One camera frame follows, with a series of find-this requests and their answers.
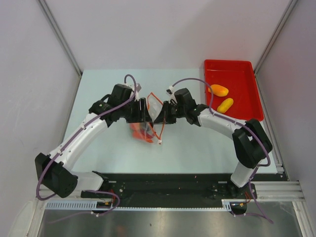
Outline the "clear zip top bag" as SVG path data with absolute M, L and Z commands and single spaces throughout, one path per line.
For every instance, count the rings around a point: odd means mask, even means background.
M 150 116 L 153 120 L 154 118 L 154 105 L 156 104 L 163 104 L 163 102 L 154 94 L 154 93 L 150 93 L 147 96 L 147 101 L 148 101 L 148 110 L 150 113 Z M 148 127 L 151 129 L 151 132 L 153 133 L 154 137 L 153 137 L 153 143 L 157 143 L 158 145 L 162 144 L 162 134 L 163 134 L 163 130 L 164 130 L 164 125 L 159 125 L 158 128 L 155 128 L 153 122 L 146 122 L 148 124 Z

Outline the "red fake chili pepper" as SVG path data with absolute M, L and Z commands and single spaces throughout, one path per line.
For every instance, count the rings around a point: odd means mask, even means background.
M 153 143 L 153 133 L 147 123 L 131 123 L 130 129 L 134 139 L 142 140 L 147 143 Z

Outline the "orange fake mango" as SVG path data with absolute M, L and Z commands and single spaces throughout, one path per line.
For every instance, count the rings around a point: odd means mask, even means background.
M 213 93 L 214 95 L 218 97 L 225 97 L 228 95 L 229 90 L 226 87 L 221 86 L 219 84 L 212 84 L 210 88 L 208 89 L 208 92 Z

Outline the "yellow fake corn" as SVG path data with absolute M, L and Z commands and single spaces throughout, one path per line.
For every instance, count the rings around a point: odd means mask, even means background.
M 233 98 L 225 99 L 217 108 L 217 112 L 225 114 L 234 104 Z

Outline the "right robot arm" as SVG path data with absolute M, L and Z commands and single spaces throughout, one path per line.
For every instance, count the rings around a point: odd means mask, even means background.
M 150 103 L 150 116 L 153 124 L 174 124 L 185 118 L 191 125 L 213 129 L 233 141 L 237 166 L 231 175 L 228 193 L 239 198 L 245 193 L 245 185 L 252 180 L 261 163 L 271 164 L 269 153 L 273 146 L 260 122 L 254 118 L 240 120 L 210 110 L 205 104 L 197 104 L 187 88 L 171 94 L 161 105 Z

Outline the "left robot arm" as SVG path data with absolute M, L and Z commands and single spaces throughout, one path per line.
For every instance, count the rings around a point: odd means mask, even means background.
M 116 84 L 111 94 L 92 104 L 68 139 L 47 155 L 39 153 L 35 158 L 38 185 L 44 185 L 61 198 L 68 197 L 74 190 L 92 190 L 100 198 L 106 196 L 109 185 L 100 174 L 71 171 L 90 143 L 119 119 L 127 123 L 152 122 L 147 100 L 138 98 L 136 88 Z

